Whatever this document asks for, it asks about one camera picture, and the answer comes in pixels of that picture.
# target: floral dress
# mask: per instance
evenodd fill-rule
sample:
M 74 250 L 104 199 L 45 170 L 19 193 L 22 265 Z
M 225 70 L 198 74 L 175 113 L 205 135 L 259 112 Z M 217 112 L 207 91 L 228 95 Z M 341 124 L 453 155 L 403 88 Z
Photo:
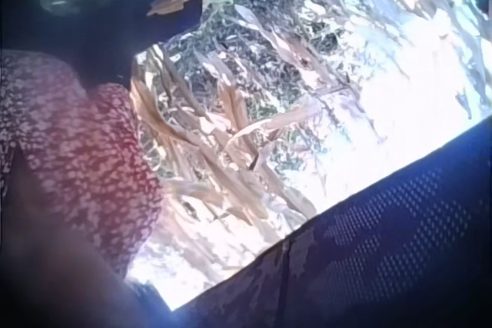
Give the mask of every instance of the floral dress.
M 104 84 L 87 92 L 68 65 L 40 53 L 2 50 L 1 67 L 2 199 L 20 149 L 48 199 L 46 211 L 81 232 L 124 276 L 163 198 L 143 157 L 128 91 Z

